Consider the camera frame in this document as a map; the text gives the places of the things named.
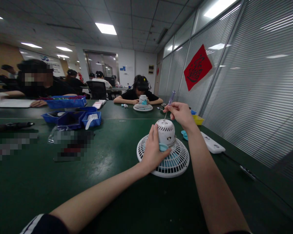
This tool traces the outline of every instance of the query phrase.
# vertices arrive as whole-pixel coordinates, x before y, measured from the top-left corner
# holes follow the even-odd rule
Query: black tool
[[[5,130],[19,130],[21,128],[27,128],[33,125],[35,125],[35,123],[31,123],[31,122],[0,124],[0,132],[3,132]]]

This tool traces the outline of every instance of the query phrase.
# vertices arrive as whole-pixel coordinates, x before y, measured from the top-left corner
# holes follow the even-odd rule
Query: person
[[[111,84],[104,79],[104,75],[103,75],[103,73],[101,71],[97,71],[95,74],[97,75],[97,78],[95,78],[95,75],[93,73],[91,73],[89,75],[89,77],[94,77],[92,79],[92,81],[104,82],[106,88],[112,88]]]
[[[46,98],[49,96],[76,96],[76,92],[66,82],[53,76],[53,68],[38,59],[24,60],[17,65],[19,89],[4,92],[5,98]],[[34,101],[31,107],[47,105],[43,100]]]
[[[82,83],[80,79],[77,78],[77,71],[74,71],[73,69],[69,69],[67,71],[67,75],[65,77],[65,81],[77,92],[78,95],[82,95],[82,89],[81,86],[84,88],[88,88],[87,85]]]
[[[205,141],[195,124],[189,106],[173,102],[164,112],[170,111],[172,120],[188,134],[190,156],[195,183],[202,205],[207,228],[211,234],[247,234],[250,228],[225,179],[217,168]],[[36,216],[21,232],[28,233],[79,233],[119,194],[134,182],[152,172],[169,155],[171,149],[160,152],[157,124],[152,125],[146,141],[142,161],[74,196],[49,214]]]
[[[17,72],[15,71],[14,67],[10,66],[10,65],[2,65],[1,66],[2,70],[5,70],[9,73],[9,78],[10,79],[16,79],[17,78]]]
[[[133,88],[114,99],[114,103],[138,104],[139,96],[146,95],[148,104],[162,104],[163,100],[148,90],[148,81],[145,76],[137,75],[133,80]]]

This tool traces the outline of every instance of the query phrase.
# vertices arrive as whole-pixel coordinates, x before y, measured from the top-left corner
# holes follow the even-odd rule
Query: computer monitor
[[[115,78],[114,77],[107,77],[105,76],[104,79],[108,81],[112,87],[115,87]]]

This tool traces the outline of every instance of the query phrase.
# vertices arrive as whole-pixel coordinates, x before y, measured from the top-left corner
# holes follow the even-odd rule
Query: forearm
[[[71,198],[50,214],[58,217],[70,233],[80,232],[110,202],[135,181],[146,176],[138,163]]]
[[[187,130],[194,178],[211,234],[250,231],[243,213],[210,155],[197,126]]]
[[[157,104],[162,104],[163,103],[163,99],[159,98],[155,101],[151,101],[149,102],[150,105],[157,105]]]

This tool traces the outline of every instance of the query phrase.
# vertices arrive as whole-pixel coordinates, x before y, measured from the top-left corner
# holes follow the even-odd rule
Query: white shirt
[[[105,83],[105,88],[110,88],[111,87],[111,84],[108,81],[104,80],[104,79],[93,78],[92,81],[104,82]]]

